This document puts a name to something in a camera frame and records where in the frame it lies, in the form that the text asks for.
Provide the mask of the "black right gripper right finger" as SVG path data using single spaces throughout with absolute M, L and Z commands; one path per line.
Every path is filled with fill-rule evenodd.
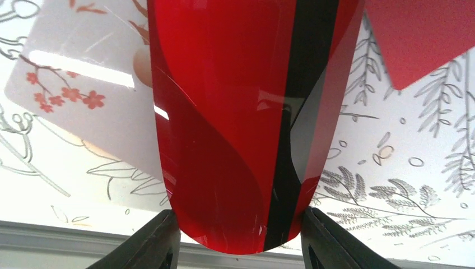
M 315 207 L 305 210 L 300 236 L 306 269 L 400 269 Z

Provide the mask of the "red card black stripe bottom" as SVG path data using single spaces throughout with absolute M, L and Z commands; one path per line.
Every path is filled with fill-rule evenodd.
M 363 1 L 148 1 L 160 161 L 180 229 L 228 254 L 293 239 L 322 174 Z

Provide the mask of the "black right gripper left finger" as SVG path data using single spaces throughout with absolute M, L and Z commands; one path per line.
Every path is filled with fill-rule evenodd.
M 163 210 L 88 269 L 176 269 L 179 250 L 176 216 L 173 210 Z

